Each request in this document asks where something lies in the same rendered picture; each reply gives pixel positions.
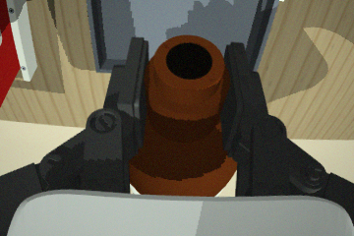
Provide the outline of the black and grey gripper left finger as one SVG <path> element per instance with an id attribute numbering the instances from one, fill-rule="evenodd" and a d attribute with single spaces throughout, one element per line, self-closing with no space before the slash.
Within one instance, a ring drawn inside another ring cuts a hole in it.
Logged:
<path id="1" fill-rule="evenodd" d="M 38 164 L 0 176 L 0 236 L 7 236 L 21 202 L 41 192 L 131 194 L 129 160 L 144 146 L 147 63 L 148 41 L 132 37 L 126 65 L 113 66 L 103 108 L 91 113 L 86 128 Z"/>

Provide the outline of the red plastic crate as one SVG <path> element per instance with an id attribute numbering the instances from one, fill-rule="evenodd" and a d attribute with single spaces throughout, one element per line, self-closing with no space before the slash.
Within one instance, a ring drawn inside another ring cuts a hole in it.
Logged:
<path id="1" fill-rule="evenodd" d="M 0 107 L 20 68 L 7 2 L 0 0 Z"/>

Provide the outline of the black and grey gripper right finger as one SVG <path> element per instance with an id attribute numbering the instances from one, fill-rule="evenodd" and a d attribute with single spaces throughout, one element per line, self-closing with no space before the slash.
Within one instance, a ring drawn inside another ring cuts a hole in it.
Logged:
<path id="1" fill-rule="evenodd" d="M 235 197 L 324 198 L 342 206 L 354 226 L 354 183 L 326 173 L 287 138 L 283 122 L 268 115 L 261 78 L 250 71 L 244 43 L 226 45 L 224 63 L 230 88 L 220 122 L 223 150 L 237 162 Z"/>

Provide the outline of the brown glass bottle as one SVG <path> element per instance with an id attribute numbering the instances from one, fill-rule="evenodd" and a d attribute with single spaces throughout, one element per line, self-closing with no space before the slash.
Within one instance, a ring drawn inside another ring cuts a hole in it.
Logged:
<path id="1" fill-rule="evenodd" d="M 154 57 L 153 57 L 154 56 Z M 133 194 L 218 197 L 237 171 L 222 147 L 230 75 L 220 50 L 195 35 L 156 49 L 145 69 L 144 148 L 129 160 Z"/>

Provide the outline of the grey flat tray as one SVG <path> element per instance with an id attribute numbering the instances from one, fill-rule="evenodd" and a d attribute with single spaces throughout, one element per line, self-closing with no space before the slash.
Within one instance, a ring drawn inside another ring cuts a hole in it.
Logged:
<path id="1" fill-rule="evenodd" d="M 257 72 L 279 0 L 87 0 L 97 73 L 125 65 L 132 37 L 148 40 L 149 58 L 165 40 L 197 35 L 222 53 L 244 43 L 250 71 Z"/>

